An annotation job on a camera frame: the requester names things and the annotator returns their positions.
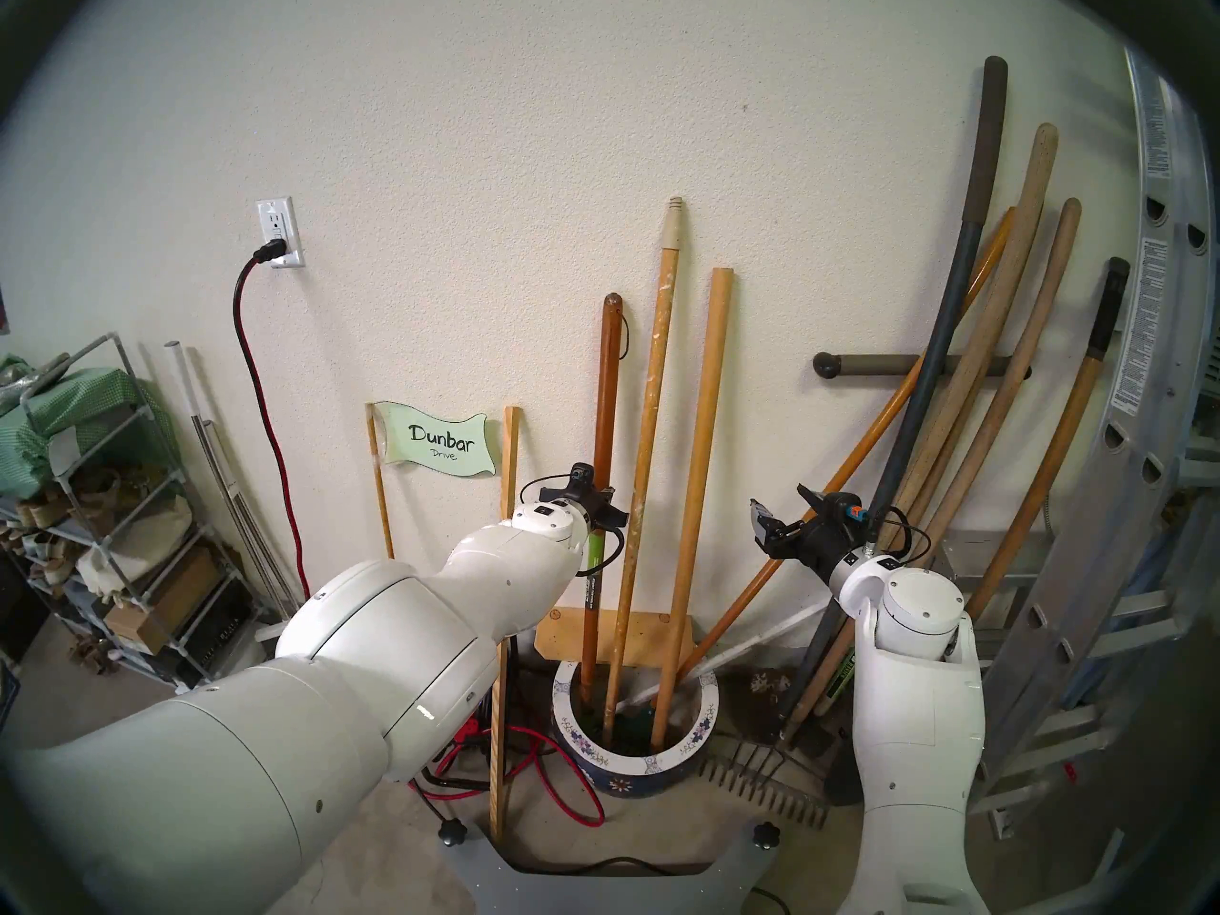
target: wall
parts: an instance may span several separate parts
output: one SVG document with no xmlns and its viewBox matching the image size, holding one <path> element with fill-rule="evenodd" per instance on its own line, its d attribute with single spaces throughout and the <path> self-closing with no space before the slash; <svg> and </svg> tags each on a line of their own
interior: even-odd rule
<svg viewBox="0 0 1220 915">
<path fill-rule="evenodd" d="M 959 516 L 1003 528 L 1066 398 L 1103 264 L 1133 257 L 1121 48 L 1055 0 L 93 0 L 0 137 L 13 332 L 0 350 L 41 360 L 113 328 L 178 406 L 161 348 L 193 348 L 289 553 L 229 295 L 259 244 L 254 201 L 292 195 L 307 265 L 255 272 L 245 320 L 317 588 L 382 549 L 365 400 L 449 418 L 517 403 L 523 479 L 590 458 L 611 289 L 634 334 L 612 479 L 628 501 L 660 223 L 681 194 L 687 245 L 636 601 L 669 604 L 709 274 L 731 265 L 692 604 L 705 627 L 762 561 L 748 499 L 798 515 L 795 483 L 824 484 L 893 389 L 824 383 L 813 354 L 914 353 L 927 338 L 988 54 L 1010 66 L 993 217 L 1016 199 L 1036 126 L 1061 134 L 1004 349 L 1058 204 L 1085 206 L 1035 376 Z M 865 495 L 887 450 L 854 482 Z M 206 487 L 193 451 L 190 468 Z M 400 555 L 439 565 L 495 520 L 498 486 L 389 470 Z M 617 588 L 616 565 L 608 605 Z M 788 565 L 743 623 L 820 589 Z"/>
</svg>

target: wooden handle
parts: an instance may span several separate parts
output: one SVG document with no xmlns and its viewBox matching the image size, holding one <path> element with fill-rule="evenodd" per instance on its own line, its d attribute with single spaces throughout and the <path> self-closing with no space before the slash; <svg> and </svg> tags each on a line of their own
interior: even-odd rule
<svg viewBox="0 0 1220 915">
<path fill-rule="evenodd" d="M 665 216 L 661 268 L 656 277 L 656 311 L 653 315 L 653 339 L 648 350 L 648 377 L 644 381 L 644 410 L 639 421 L 639 447 L 636 450 L 636 478 L 631 492 L 631 515 L 627 521 L 626 544 L 622 551 L 622 583 L 619 588 L 619 610 L 614 625 L 614 647 L 610 650 L 610 677 L 606 703 L 601 715 L 601 738 L 610 744 L 614 737 L 615 705 L 622 678 L 622 654 L 627 648 L 627 627 L 631 622 L 631 598 L 636 589 L 636 567 L 639 564 L 639 538 L 644 527 L 644 504 L 648 500 L 648 476 L 653 467 L 653 444 L 656 442 L 656 417 L 661 406 L 661 378 L 665 376 L 665 351 L 670 340 L 670 316 L 673 312 L 673 285 L 678 271 L 677 229 L 682 200 L 670 200 Z"/>
<path fill-rule="evenodd" d="M 1042 510 L 1042 501 L 1050 490 L 1050 486 L 1054 484 L 1055 476 L 1059 475 L 1059 468 L 1068 455 L 1068 449 L 1071 448 L 1071 442 L 1076 437 L 1076 429 L 1080 428 L 1081 417 L 1085 415 L 1088 398 L 1093 393 L 1093 386 L 1100 372 L 1102 361 L 1086 355 L 1080 364 L 1080 370 L 1076 371 L 1076 382 L 1072 383 L 1068 403 L 1059 417 L 1059 425 L 1055 426 L 1055 433 L 1050 437 L 1047 454 L 1042 456 L 1042 464 L 1033 476 L 1030 490 L 1025 493 L 1025 500 L 1016 510 L 1016 517 L 1013 518 L 1004 539 L 996 549 L 992 562 L 987 565 L 987 572 L 983 573 L 975 592 L 970 594 L 966 612 L 970 614 L 971 619 L 977 620 L 978 615 L 987 609 L 987 604 L 996 594 L 996 588 L 999 587 L 999 582 L 1008 573 L 1009 565 L 1021 549 L 1021 544 L 1025 543 L 1030 526 L 1038 516 L 1038 511 Z"/>
<path fill-rule="evenodd" d="M 809 680 L 809 684 L 805 687 L 805 693 L 797 703 L 797 708 L 792 710 L 792 717 L 789 717 L 788 723 L 783 726 L 784 741 L 793 739 L 793 736 L 797 733 L 797 728 L 800 727 L 800 722 L 809 717 L 809 712 L 814 710 L 814 705 L 817 704 L 817 699 L 822 697 L 822 692 L 825 692 L 826 686 L 830 684 L 831 678 L 834 675 L 834 670 L 839 667 L 839 662 L 843 661 L 843 656 L 845 656 L 848 649 L 852 648 L 852 643 L 855 638 L 854 622 L 854 620 L 849 619 L 845 623 L 843 623 L 843 627 L 834 637 L 834 642 L 831 644 L 831 648 L 826 650 L 826 655 L 822 658 L 821 665 L 817 666 L 817 671 L 814 672 L 814 677 Z"/>
<path fill-rule="evenodd" d="M 1025 493 L 1025 500 L 1021 501 L 1021 506 L 1016 511 L 1016 517 L 1013 518 L 1013 523 L 1004 534 L 1004 539 L 1000 542 L 999 548 L 997 548 L 996 556 L 992 558 L 992 562 L 987 566 L 987 572 L 983 573 L 982 581 L 966 603 L 966 612 L 974 619 L 978 619 L 978 615 L 991 603 L 991 598 L 1008 572 L 1013 558 L 1016 556 L 1016 551 L 1025 543 L 1025 536 L 1030 533 L 1030 525 L 1037 517 L 1038 508 L 1047 494 L 1049 494 L 1050 486 L 1054 484 L 1055 476 L 1059 473 L 1064 458 L 1068 455 L 1068 449 L 1071 448 L 1071 440 L 1080 427 L 1085 407 L 1088 406 L 1088 398 L 1093 392 L 1093 386 L 1102 372 L 1102 362 L 1110 342 L 1110 334 L 1114 332 L 1114 322 L 1118 317 L 1119 305 L 1122 304 L 1122 292 L 1127 287 L 1127 276 L 1130 273 L 1131 266 L 1126 261 L 1122 259 L 1110 259 L 1105 287 L 1102 290 L 1102 300 L 1098 303 L 1097 317 L 1093 320 L 1093 332 L 1088 339 L 1088 350 L 1086 350 L 1085 359 L 1080 362 L 1080 370 L 1076 371 L 1076 382 L 1072 383 L 1068 403 L 1064 404 L 1064 411 L 1059 417 L 1059 425 L 1055 426 L 1055 433 L 1050 437 L 1047 454 L 1042 456 L 1042 465 L 1038 466 L 1038 471 L 1033 476 L 1033 482 L 1030 484 L 1030 490 Z"/>
<path fill-rule="evenodd" d="M 622 298 L 611 292 L 601 303 L 601 351 L 598 367 L 598 415 L 593 431 L 593 487 L 610 484 L 614 454 L 614 416 L 619 400 L 619 344 L 622 340 Z M 605 534 L 589 534 L 588 562 L 601 562 Z M 601 609 L 601 573 L 586 578 L 584 632 L 581 638 L 581 702 L 593 704 L 593 676 L 598 666 L 598 619 Z"/>
<path fill-rule="evenodd" d="M 1064 271 L 1068 268 L 1068 260 L 1071 257 L 1071 249 L 1076 242 L 1080 216 L 1081 206 L 1077 199 L 1069 199 L 1059 211 L 1059 227 L 1055 229 L 1055 239 L 1050 244 L 1050 256 L 1047 259 L 1047 270 L 1042 276 L 1042 287 L 1038 289 L 1033 310 L 1030 311 L 1030 317 L 1025 322 L 1021 339 L 1016 342 L 1016 349 L 1013 351 L 1013 365 L 1004 375 L 999 389 L 996 390 L 991 406 L 987 407 L 987 415 L 983 416 L 982 425 L 980 425 L 978 432 L 975 433 L 975 438 L 966 450 L 965 459 L 958 467 L 958 473 L 949 483 L 932 520 L 925 526 L 927 536 L 932 539 L 933 550 L 928 550 L 927 554 L 914 561 L 913 566 L 927 567 L 932 564 L 936 544 L 941 542 L 941 538 L 949 529 L 949 525 L 953 523 L 958 509 L 965 501 L 970 487 L 983 467 L 983 461 L 991 453 L 992 444 L 999 436 L 1004 420 L 1013 407 L 1013 401 L 1024 382 L 1024 371 L 1033 360 L 1038 342 L 1042 339 L 1042 331 L 1050 318 L 1055 296 L 1059 294 L 1059 284 L 1063 282 Z"/>
<path fill-rule="evenodd" d="M 1009 209 L 1004 214 L 1004 218 L 1000 221 L 999 226 L 996 227 L 996 233 L 992 235 L 992 240 L 987 246 L 987 250 L 975 266 L 975 279 L 970 283 L 970 292 L 966 294 L 966 300 L 961 306 L 961 314 L 965 314 L 970 305 L 974 304 L 975 298 L 978 296 L 978 292 L 982 290 L 983 283 L 991 276 L 992 271 L 996 268 L 999 257 L 1004 251 L 1004 245 L 1008 243 L 1009 229 L 1013 226 L 1013 210 Z M 889 398 L 889 401 L 882 406 L 881 412 L 877 414 L 872 423 L 865 429 L 864 436 L 860 442 L 855 444 L 855 448 L 848 454 L 843 465 L 838 467 L 838 471 L 831 476 L 830 482 L 826 483 L 824 492 L 837 492 L 848 479 L 852 473 L 860 467 L 860 464 L 867 458 L 869 453 L 872 451 L 872 447 L 877 444 L 877 440 L 884 434 L 886 429 L 889 428 L 889 423 L 894 421 L 899 412 L 903 411 L 903 406 L 906 405 L 908 398 L 911 395 L 911 390 L 915 389 L 915 381 L 919 379 L 920 364 L 911 367 L 910 373 L 903 379 L 898 389 L 894 390 L 894 395 Z M 817 514 L 816 511 L 809 510 L 804 514 L 803 520 L 809 521 Z M 681 682 L 686 675 L 694 669 L 700 660 L 708 655 L 708 651 L 716 643 L 720 642 L 720 637 L 727 632 L 728 627 L 732 626 L 737 617 L 742 615 L 747 606 L 750 605 L 750 600 L 758 597 L 759 590 L 761 590 L 775 572 L 780 570 L 780 565 L 783 564 L 782 560 L 769 560 L 758 573 L 754 575 L 754 580 L 747 584 L 745 589 L 742 590 L 741 595 L 733 600 L 732 605 L 721 614 L 716 623 L 708 631 L 708 634 L 703 637 L 699 645 L 694 648 L 682 662 L 682 667 L 678 669 L 677 681 Z"/>
<path fill-rule="evenodd" d="M 1013 231 L 1004 255 L 1000 257 L 999 267 L 996 270 L 996 279 L 987 295 L 987 304 L 983 305 L 975 331 L 970 336 L 961 365 L 944 390 L 936 417 L 925 426 L 924 437 L 906 468 L 906 476 L 898 497 L 894 499 L 894 504 L 903 511 L 909 511 L 922 489 L 932 470 L 932 464 L 941 454 L 941 449 L 944 448 L 953 423 L 966 403 L 971 387 L 975 386 L 975 377 L 987 365 L 996 350 L 996 344 L 1004 329 L 1004 321 L 1013 306 L 1016 288 L 1021 283 L 1025 264 L 1030 257 L 1033 235 L 1038 229 L 1038 217 L 1042 215 L 1042 204 L 1047 195 L 1047 184 L 1050 182 L 1050 168 L 1055 162 L 1058 145 L 1059 132 L 1053 124 L 1042 124 L 1033 138 L 1033 149 L 1030 151 L 1030 163 L 1025 172 L 1025 185 L 1021 188 L 1021 199 L 1017 201 L 1016 212 L 1013 216 Z M 893 543 L 893 537 L 887 537 L 883 543 Z"/>
<path fill-rule="evenodd" d="M 500 518 L 512 517 L 517 497 L 517 440 L 521 433 L 521 407 L 504 407 L 504 434 L 500 443 Z M 504 695 L 509 682 L 509 639 L 501 639 L 495 650 L 499 673 L 492 683 L 492 767 L 488 815 L 492 839 L 504 838 L 504 814 L 509 795 L 504 787 Z"/>
<path fill-rule="evenodd" d="M 714 268 L 711 272 L 711 303 L 708 307 L 708 334 L 703 343 L 703 372 L 699 376 L 699 403 L 694 417 L 694 444 L 691 449 L 691 470 L 687 475 L 686 504 L 682 509 L 682 538 L 678 542 L 678 569 L 673 577 L 673 599 L 670 604 L 670 632 L 666 637 L 665 660 L 661 664 L 661 684 L 653 716 L 653 752 L 665 747 L 665 731 L 673 703 L 673 683 L 682 656 L 687 608 L 691 603 L 691 582 L 694 580 L 694 556 L 699 547 L 699 525 L 703 501 L 708 493 L 708 468 L 711 465 L 711 434 L 716 427 L 716 404 L 720 399 L 720 375 L 725 364 L 725 338 L 728 334 L 728 303 L 733 294 L 733 270 Z"/>
<path fill-rule="evenodd" d="M 394 538 L 389 533 L 389 512 L 386 510 L 386 483 L 381 477 L 381 453 L 377 451 L 377 423 L 372 403 L 365 404 L 365 423 L 368 427 L 368 454 L 373 459 L 373 484 L 377 487 L 377 508 L 382 515 L 382 537 L 386 538 L 386 556 L 394 560 Z"/>
<path fill-rule="evenodd" d="M 970 393 L 966 394 L 961 409 L 958 410 L 958 418 L 953 421 L 953 427 L 944 439 L 944 445 L 941 447 L 941 451 L 936 455 L 936 461 L 932 462 L 932 467 L 928 470 L 927 478 L 924 479 L 924 487 L 915 495 L 915 500 L 906 512 L 906 520 L 916 527 L 922 523 L 924 515 L 927 514 L 928 505 L 932 504 L 932 498 L 936 495 L 936 489 L 941 484 L 941 479 L 944 478 L 944 472 L 949 467 L 949 462 L 953 461 L 953 454 L 958 450 L 958 443 L 961 442 L 961 437 L 966 432 L 966 423 L 970 422 L 970 417 L 975 411 L 975 400 L 978 399 L 978 390 L 983 388 L 983 378 L 986 376 L 986 371 L 978 371 L 978 376 L 975 377 L 975 383 L 970 388 Z M 891 525 L 889 528 L 891 532 L 900 529 L 894 525 Z M 932 556 L 932 548 L 935 545 L 936 542 L 933 540 L 928 547 L 927 554 L 924 555 L 925 558 Z"/>
</svg>

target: blue and white pot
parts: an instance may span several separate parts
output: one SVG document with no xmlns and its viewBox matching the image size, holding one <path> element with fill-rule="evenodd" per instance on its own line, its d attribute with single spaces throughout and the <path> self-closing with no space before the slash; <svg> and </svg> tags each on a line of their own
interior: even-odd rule
<svg viewBox="0 0 1220 915">
<path fill-rule="evenodd" d="M 572 680 L 580 662 L 560 662 L 550 693 L 550 714 L 559 743 L 588 775 L 593 786 L 611 797 L 651 797 L 691 775 L 695 760 L 716 726 L 720 714 L 720 688 L 716 676 L 699 676 L 699 711 L 682 741 L 660 754 L 628 758 L 606 750 L 581 728 L 572 711 Z"/>
</svg>

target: red cable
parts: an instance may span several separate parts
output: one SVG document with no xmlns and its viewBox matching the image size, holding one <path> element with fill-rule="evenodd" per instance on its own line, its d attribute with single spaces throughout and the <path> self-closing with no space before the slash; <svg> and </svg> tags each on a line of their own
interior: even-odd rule
<svg viewBox="0 0 1220 915">
<path fill-rule="evenodd" d="M 237 342 L 242 345 L 242 356 L 245 357 L 245 366 L 250 371 L 250 382 L 254 383 L 254 395 L 259 401 L 259 415 L 262 417 L 262 428 L 267 433 L 267 442 L 276 454 L 276 466 L 279 468 L 279 487 L 284 493 L 284 512 L 288 515 L 288 526 L 293 529 L 293 543 L 296 545 L 296 576 L 301 580 L 305 595 L 311 597 L 309 581 L 305 580 L 305 554 L 301 550 L 301 532 L 296 527 L 296 515 L 293 514 L 293 497 L 288 492 L 288 470 L 284 467 L 284 455 L 279 451 L 279 442 L 276 439 L 276 431 L 271 428 L 271 416 L 267 415 L 267 400 L 262 395 L 262 381 L 259 379 L 259 370 L 254 366 L 254 356 L 250 354 L 250 345 L 245 339 L 245 328 L 242 327 L 242 293 L 245 290 L 245 279 L 250 270 L 259 265 L 259 260 L 250 259 L 237 277 L 237 287 L 233 289 L 233 328 L 237 331 Z"/>
<path fill-rule="evenodd" d="M 532 764 L 538 769 L 538 776 L 542 778 L 542 786 L 547 788 L 547 793 L 550 794 L 550 799 L 555 802 L 555 805 L 559 806 L 560 810 L 562 810 L 565 814 L 572 817 L 581 826 L 598 827 L 606 821 L 606 811 L 601 806 L 601 800 L 598 799 L 598 794 L 593 789 L 593 786 L 589 783 L 588 777 L 584 776 L 584 772 L 581 771 L 576 761 L 572 760 L 571 755 L 569 755 L 566 750 L 559 747 L 558 742 L 554 738 L 543 734 L 540 731 L 534 731 L 533 728 L 526 728 L 520 725 L 509 725 L 508 730 L 516 731 L 521 734 L 528 734 L 529 737 L 534 738 L 536 742 L 534 744 L 531 745 L 529 754 L 526 755 L 526 758 L 520 764 L 514 766 L 512 770 L 505 773 L 504 780 L 506 781 L 512 780 L 516 775 L 518 775 L 521 771 L 523 771 Z M 489 734 L 490 732 L 482 731 L 479 733 Z M 593 805 L 598 810 L 597 820 L 590 820 L 589 817 L 582 816 L 581 814 L 576 813 L 571 806 L 564 803 L 564 798 L 561 798 L 559 793 L 555 792 L 555 788 L 550 783 L 550 777 L 547 776 L 547 769 L 543 766 L 542 758 L 538 754 L 539 744 L 543 742 L 550 744 L 556 752 L 559 752 L 559 754 L 562 755 L 564 760 L 567 761 L 567 766 L 572 769 L 573 773 L 576 773 L 576 778 L 581 782 L 581 786 L 584 787 L 584 792 L 589 795 L 589 799 L 593 800 Z M 453 762 L 456 755 L 458 755 L 458 748 L 454 748 L 451 752 L 449 752 L 449 754 L 447 754 L 440 760 L 440 764 L 437 765 L 438 776 L 443 773 L 445 769 L 449 767 L 449 765 Z M 481 794 L 487 793 L 487 791 L 462 791 L 461 793 L 432 793 L 431 791 L 420 789 L 418 787 L 416 787 L 414 781 L 409 781 L 407 787 L 410 787 L 412 791 L 420 791 L 420 793 L 422 793 L 429 800 L 465 800 L 467 797 L 478 797 Z"/>
</svg>

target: electrical outlet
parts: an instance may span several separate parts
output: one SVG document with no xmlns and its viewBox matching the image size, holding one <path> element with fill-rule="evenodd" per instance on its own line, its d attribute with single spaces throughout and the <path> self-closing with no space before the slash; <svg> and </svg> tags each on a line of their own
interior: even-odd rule
<svg viewBox="0 0 1220 915">
<path fill-rule="evenodd" d="M 305 264 L 301 257 L 301 243 L 296 237 L 296 217 L 293 216 L 293 198 L 260 199 L 259 224 L 262 227 L 262 243 L 283 239 L 288 243 L 288 254 L 272 259 L 267 265 L 272 268 L 299 268 Z"/>
</svg>

